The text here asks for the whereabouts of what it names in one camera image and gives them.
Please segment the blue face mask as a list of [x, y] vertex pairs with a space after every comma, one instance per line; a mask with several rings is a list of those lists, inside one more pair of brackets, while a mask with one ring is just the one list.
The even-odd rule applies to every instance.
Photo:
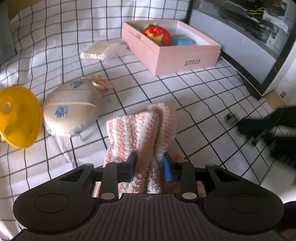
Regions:
[[189, 45], [195, 45], [195, 44], [196, 42], [190, 39], [186, 35], [173, 35], [171, 37], [172, 46], [189, 46]]

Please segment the white checkered tablecloth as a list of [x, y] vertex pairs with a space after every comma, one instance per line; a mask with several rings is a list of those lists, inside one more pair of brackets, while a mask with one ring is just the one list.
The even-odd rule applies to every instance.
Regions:
[[164, 102], [176, 111], [178, 127], [172, 142], [179, 160], [196, 167], [214, 163], [254, 183], [262, 183], [274, 160], [264, 143], [252, 146], [225, 121], [265, 117], [271, 107], [256, 100], [238, 72], [223, 58], [214, 66], [153, 76], [125, 50], [108, 61], [83, 60], [98, 40], [117, 40], [121, 26], [133, 20], [180, 20], [188, 1], [40, 1], [22, 6], [10, 26], [17, 54], [1, 66], [1, 88], [21, 85], [43, 102], [59, 84], [99, 74], [113, 88], [103, 99], [96, 120], [79, 137], [54, 137], [41, 131], [27, 149], [1, 143], [1, 240], [20, 230], [13, 203], [23, 192], [77, 166], [102, 166], [109, 138], [106, 122]]

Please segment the cream folded cloth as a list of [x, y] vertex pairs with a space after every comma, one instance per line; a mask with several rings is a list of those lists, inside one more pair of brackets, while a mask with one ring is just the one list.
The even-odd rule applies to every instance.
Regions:
[[80, 54], [80, 58], [104, 62], [118, 57], [127, 47], [122, 41], [96, 41]]

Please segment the beige round pouch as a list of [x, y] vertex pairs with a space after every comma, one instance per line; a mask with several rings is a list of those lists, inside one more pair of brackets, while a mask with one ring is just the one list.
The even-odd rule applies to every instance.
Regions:
[[103, 94], [99, 83], [78, 79], [59, 85], [43, 104], [46, 131], [53, 136], [74, 137], [99, 117]]

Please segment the pink ribbon bow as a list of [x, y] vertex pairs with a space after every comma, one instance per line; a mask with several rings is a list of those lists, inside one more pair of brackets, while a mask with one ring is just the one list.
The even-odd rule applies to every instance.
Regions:
[[112, 82], [106, 80], [102, 75], [90, 74], [90, 75], [83, 76], [81, 79], [90, 81], [95, 88], [101, 91], [107, 92], [110, 89], [114, 88], [114, 85], [112, 84]]

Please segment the yellow plastic toy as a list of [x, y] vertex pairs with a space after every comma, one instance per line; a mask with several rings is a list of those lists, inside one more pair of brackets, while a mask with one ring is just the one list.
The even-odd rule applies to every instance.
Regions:
[[36, 142], [43, 126], [43, 114], [36, 96], [23, 86], [1, 90], [1, 141], [15, 148]]

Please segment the pink cardboard box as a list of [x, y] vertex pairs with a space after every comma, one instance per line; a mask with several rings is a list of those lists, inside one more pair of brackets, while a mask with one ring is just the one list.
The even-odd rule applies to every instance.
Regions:
[[[192, 45], [160, 46], [142, 33], [143, 27], [157, 23], [172, 36], [184, 35]], [[222, 46], [178, 20], [140, 20], [123, 23], [121, 36], [135, 56], [154, 75], [214, 66], [220, 56]]]

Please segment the pink striped fluffy towel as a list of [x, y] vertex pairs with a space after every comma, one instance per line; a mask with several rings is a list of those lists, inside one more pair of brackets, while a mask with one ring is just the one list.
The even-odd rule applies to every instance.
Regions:
[[165, 103], [151, 104], [141, 113], [121, 115], [107, 121], [110, 145], [104, 164], [125, 162], [131, 153], [137, 154], [134, 178], [131, 182], [119, 183], [119, 196], [124, 193], [179, 192], [179, 184], [166, 181], [163, 164], [176, 129], [175, 112]]

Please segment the black framed display panel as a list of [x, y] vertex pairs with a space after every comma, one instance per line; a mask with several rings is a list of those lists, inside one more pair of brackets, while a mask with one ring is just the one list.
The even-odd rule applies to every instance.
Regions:
[[186, 20], [222, 46], [221, 57], [257, 99], [295, 61], [295, 1], [190, 1]]

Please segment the red strawberry plush toy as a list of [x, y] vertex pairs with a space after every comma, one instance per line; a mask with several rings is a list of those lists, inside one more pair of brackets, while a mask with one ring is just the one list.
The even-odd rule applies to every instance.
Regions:
[[158, 24], [150, 24], [142, 29], [142, 33], [159, 46], [171, 45], [171, 34]]

